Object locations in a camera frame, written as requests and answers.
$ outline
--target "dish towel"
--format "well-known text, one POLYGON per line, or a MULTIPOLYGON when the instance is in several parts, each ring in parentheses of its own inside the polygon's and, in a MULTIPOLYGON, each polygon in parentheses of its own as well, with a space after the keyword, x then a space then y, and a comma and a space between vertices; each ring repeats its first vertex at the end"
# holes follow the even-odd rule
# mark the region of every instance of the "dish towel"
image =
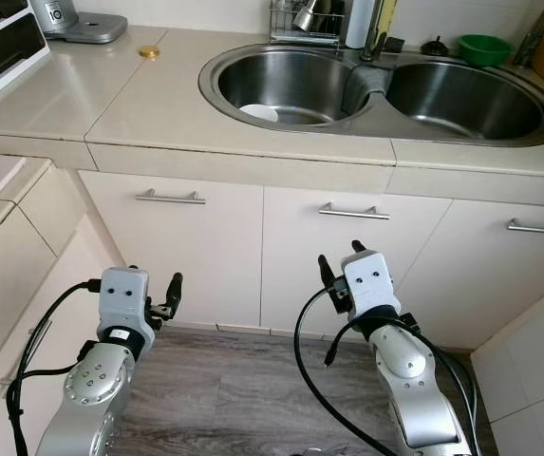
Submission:
POLYGON ((341 109, 348 115, 354 114, 365 105, 371 93, 385 95, 391 79, 392 71, 389 69, 365 65, 355 67, 347 76, 341 109))

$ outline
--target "gray floor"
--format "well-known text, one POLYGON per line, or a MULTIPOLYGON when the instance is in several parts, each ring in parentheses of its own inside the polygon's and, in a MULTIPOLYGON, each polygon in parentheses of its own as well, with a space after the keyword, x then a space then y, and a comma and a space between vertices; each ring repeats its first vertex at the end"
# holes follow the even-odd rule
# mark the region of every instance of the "gray floor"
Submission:
MULTIPOLYGON (((396 449, 387 399, 367 345, 342 344, 325 370, 328 345, 303 342, 313 380, 349 420, 396 449)), ((448 375, 441 368, 438 372, 439 386, 459 413, 448 375)), ((479 408, 482 452, 497 455, 486 413, 479 408)), ((112 455, 290 456, 308 447, 331 454, 378 454, 311 395, 296 368, 292 339, 164 328, 139 364, 112 455)))

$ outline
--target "dish rack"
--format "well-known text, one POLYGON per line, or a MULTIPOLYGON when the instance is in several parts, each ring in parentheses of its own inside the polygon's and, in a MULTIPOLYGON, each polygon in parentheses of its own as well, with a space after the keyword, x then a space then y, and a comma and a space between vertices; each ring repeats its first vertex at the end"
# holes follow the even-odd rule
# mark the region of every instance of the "dish rack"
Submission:
POLYGON ((307 43, 339 47, 344 14, 315 12, 310 31, 292 24, 297 12, 306 5, 302 0, 270 2, 270 42, 307 43))

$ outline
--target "black cable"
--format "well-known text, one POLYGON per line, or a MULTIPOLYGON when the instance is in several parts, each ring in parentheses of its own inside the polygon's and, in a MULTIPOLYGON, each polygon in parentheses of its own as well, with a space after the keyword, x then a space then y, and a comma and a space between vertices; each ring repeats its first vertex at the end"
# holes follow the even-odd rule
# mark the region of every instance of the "black cable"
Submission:
POLYGON ((396 453, 394 453, 387 446, 375 440, 373 437, 365 433, 359 427, 356 427, 355 425, 353 425, 344 415, 342 415, 335 407, 333 407, 332 404, 329 401, 327 401, 324 395, 320 392, 320 390, 316 388, 316 386, 314 385, 313 381, 310 378, 310 375, 308 374, 308 371, 306 370, 305 365, 303 364, 303 359, 301 358, 301 346, 299 344, 299 334, 301 333, 301 325, 311 305, 326 292, 327 292, 326 289, 322 289, 318 293, 316 293, 314 296, 312 296, 310 300, 307 302, 307 304, 304 306, 301 313, 299 314, 299 317, 297 318, 297 323, 294 329, 294 339, 293 339, 294 355, 297 361, 297 367, 299 368, 299 371, 301 372, 303 379, 305 380, 306 384, 310 388, 310 391, 312 392, 314 397, 318 400, 318 402, 320 402, 320 404, 322 404, 322 406, 327 410, 327 412, 332 415, 333 418, 339 421, 339 423, 344 425, 357 437, 359 437, 360 439, 365 441, 367 444, 375 448, 377 451, 382 453, 384 456, 397 456, 396 453))
POLYGON ((14 445, 16 447, 16 454, 18 456, 28 456, 27 443, 25 442, 25 436, 23 435, 23 430, 21 429, 21 415, 23 411, 21 410, 21 386, 23 379, 26 378, 26 370, 28 360, 31 355, 35 353, 34 345, 35 340, 38 335, 49 321, 50 317, 56 311, 56 309, 61 305, 61 303, 72 293, 80 289, 88 289, 92 293, 97 293, 101 290, 101 280, 100 279, 90 279, 87 282, 78 283, 73 285, 69 289, 65 290, 48 308, 44 316, 40 319, 35 326, 35 329, 31 333, 31 336, 28 339, 27 345, 23 350, 21 359, 18 365, 18 370, 16 371, 16 377, 12 381, 14 386, 12 387, 11 394, 7 393, 6 399, 6 408, 8 409, 8 419, 12 426, 12 432, 14 434, 14 445))
POLYGON ((339 340, 344 335, 344 333, 346 333, 347 330, 349 330, 353 326, 356 326, 358 323, 360 323, 360 322, 362 322, 364 320, 377 320, 377 321, 380 321, 380 322, 384 322, 384 323, 386 323, 388 325, 396 326, 398 328, 401 328, 401 329, 411 333, 413 336, 415 336, 419 340, 421 340, 423 342, 423 344, 431 352, 433 352, 436 355, 437 358, 440 359, 440 361, 441 361, 442 365, 444 366, 444 368, 449 372, 449 375, 451 376, 451 379, 453 380, 453 383, 454 383, 454 385, 456 387, 456 390, 460 394, 461 401, 463 402, 463 404, 465 405, 465 408, 466 408, 466 416, 468 418, 468 428, 467 428, 467 430, 468 430, 468 434, 469 434, 469 437, 470 437, 470 440, 471 440, 471 443, 472 443, 472 446, 473 446, 474 456, 481 456, 482 453, 481 453, 480 448, 478 446, 478 439, 477 439, 477 436, 476 436, 476 427, 475 427, 476 419, 473 416, 474 413, 476 413, 476 390, 475 390, 474 382, 470 378, 469 373, 467 372, 465 367, 459 361, 454 359, 452 356, 449 356, 448 353, 445 353, 444 351, 442 351, 441 349, 436 347, 432 342, 430 342, 426 337, 421 335, 419 332, 417 332, 416 330, 414 330, 410 326, 404 324, 401 320, 398 320, 396 318, 388 318, 388 317, 372 314, 374 312, 375 311, 373 309, 371 309, 371 310, 363 313, 362 315, 354 318, 349 323, 347 323, 337 333, 334 340, 332 341, 330 349, 328 350, 327 356, 325 358, 325 365, 329 366, 330 363, 332 363, 332 360, 334 359, 335 354, 337 352, 337 347, 339 345, 339 340), (473 394, 474 394, 474 404, 472 406, 470 404, 470 400, 468 399, 468 397, 467 397, 467 395, 465 393, 463 385, 461 384, 459 376, 457 375, 457 373, 455 372, 455 370, 453 369, 453 367, 449 363, 449 358, 452 359, 452 361, 454 363, 456 363, 458 366, 460 366, 460 368, 462 369, 462 372, 465 373, 467 378, 468 378, 469 384, 471 386, 471 390, 473 391, 473 394))
MULTIPOLYGON (((62 375, 64 373, 69 373, 71 370, 75 367, 75 364, 72 364, 71 366, 67 366, 66 368, 61 369, 39 369, 39 370, 29 370, 23 374, 22 380, 25 380, 26 378, 33 377, 36 375, 62 375)), ((11 383, 8 386, 8 390, 6 391, 6 408, 12 407, 12 403, 15 398, 16 394, 16 385, 18 384, 17 379, 11 381, 11 383)))
POLYGON ((470 375, 470 372, 468 369, 461 364, 461 362, 453 356, 448 351, 440 350, 441 353, 448 358, 450 362, 455 364, 458 368, 460 368, 461 373, 463 374, 463 377, 468 381, 468 386, 470 390, 470 410, 472 411, 472 418, 474 421, 474 425, 476 426, 476 420, 477 420, 477 407, 478 407, 478 388, 476 385, 476 382, 472 379, 472 376, 470 375))

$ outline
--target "double sink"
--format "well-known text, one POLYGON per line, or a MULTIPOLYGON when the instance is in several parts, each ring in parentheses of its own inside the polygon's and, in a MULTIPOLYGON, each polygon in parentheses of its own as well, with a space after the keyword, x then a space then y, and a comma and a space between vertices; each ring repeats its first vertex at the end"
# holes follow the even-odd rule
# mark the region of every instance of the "double sink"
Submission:
POLYGON ((451 58, 254 45, 222 53, 199 89, 224 114, 264 128, 442 143, 544 143, 544 90, 507 68, 451 58), (240 110, 264 105, 272 122, 240 110))

